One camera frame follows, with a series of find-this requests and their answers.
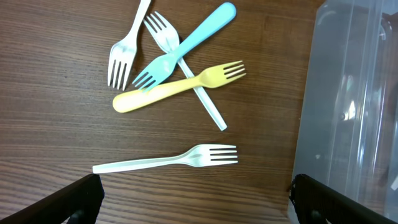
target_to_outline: yellow fork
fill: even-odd
[[[158,85],[147,93],[143,93],[145,89],[122,93],[113,99],[113,108],[119,113],[126,113],[197,86],[207,88],[223,86],[246,74],[244,73],[232,77],[244,71],[244,65],[232,67],[241,62],[242,61],[238,61],[210,67],[193,78]]]

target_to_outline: light blue plastic fork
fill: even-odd
[[[202,43],[209,36],[213,35],[215,32],[224,27],[229,23],[236,15],[235,6],[226,2],[218,7],[210,16],[208,16],[199,26],[196,28],[191,35],[189,35],[179,47],[174,51],[157,57],[153,60],[132,82],[135,84],[139,79],[141,79],[136,86],[141,83],[143,85],[140,87],[146,88],[144,91],[149,91],[153,87],[162,83],[166,78],[168,78],[174,71],[175,65],[178,60],[182,58],[191,49],[196,47],[198,44]]]

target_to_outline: clear plastic container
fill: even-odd
[[[293,173],[395,222],[397,11],[396,0],[327,0],[319,8]],[[291,204],[289,217],[297,223]]]

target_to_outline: cutlery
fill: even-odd
[[[218,155],[218,154],[236,153],[236,150],[225,150],[233,148],[236,148],[236,146],[229,146],[222,144],[200,144],[194,146],[193,148],[191,148],[190,150],[179,156],[155,158],[155,159],[138,159],[132,161],[113,162],[109,164],[93,166],[93,173],[105,174],[110,172],[122,172],[129,170],[146,169],[146,168],[165,166],[171,164],[185,164],[193,167],[234,164],[237,163],[236,160],[226,161],[220,159],[235,159],[238,158],[238,156]]]
[[[123,77],[123,90],[126,89],[130,69],[137,53],[138,30],[148,10],[149,4],[150,0],[141,0],[130,32],[123,40],[120,40],[112,46],[109,55],[108,86],[112,84],[113,88],[117,86],[117,88],[120,89]]]
[[[145,92],[145,90],[134,90],[119,94],[113,99],[113,108],[119,113],[125,113],[197,86],[207,88],[223,86],[246,75],[246,73],[240,74],[245,69],[243,64],[238,65],[241,62],[231,62],[210,67],[193,78],[162,84],[148,92]]]
[[[153,60],[132,82],[140,80],[136,86],[142,83],[140,90],[145,91],[162,83],[174,71],[177,61],[192,48],[203,42],[216,31],[229,23],[236,15],[236,8],[232,3],[226,2],[218,7],[209,17],[203,21],[175,50],[157,57]]]
[[[162,22],[160,22],[155,15],[151,14],[150,16],[153,18],[153,20],[149,16],[147,16],[146,19],[153,28],[146,20],[144,20],[144,24],[148,28],[150,34],[153,36],[160,49],[162,49],[165,53],[170,53],[180,45],[180,38],[178,37],[177,30],[162,15],[160,15],[158,12],[155,13]],[[187,78],[194,77],[193,72],[189,69],[183,58],[178,60],[178,64]],[[205,106],[207,112],[213,118],[217,126],[224,131],[227,127],[226,123],[214,103],[211,101],[210,97],[207,95],[205,89],[202,86],[198,86],[193,90],[195,90],[195,93],[198,95],[203,106]]]

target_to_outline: brown wooden surface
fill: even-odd
[[[186,38],[222,2],[157,0],[149,10]],[[237,145],[239,164],[102,175],[98,223],[287,223],[286,189],[322,2],[234,0],[234,21],[185,57],[194,73],[244,60],[246,77],[207,90],[227,122],[221,132],[194,91],[132,113],[112,109],[121,91],[106,85],[109,50],[130,30],[138,0],[0,0],[0,218],[93,165],[215,142]],[[160,54],[141,27],[134,69]],[[177,68],[170,80],[182,78]]]

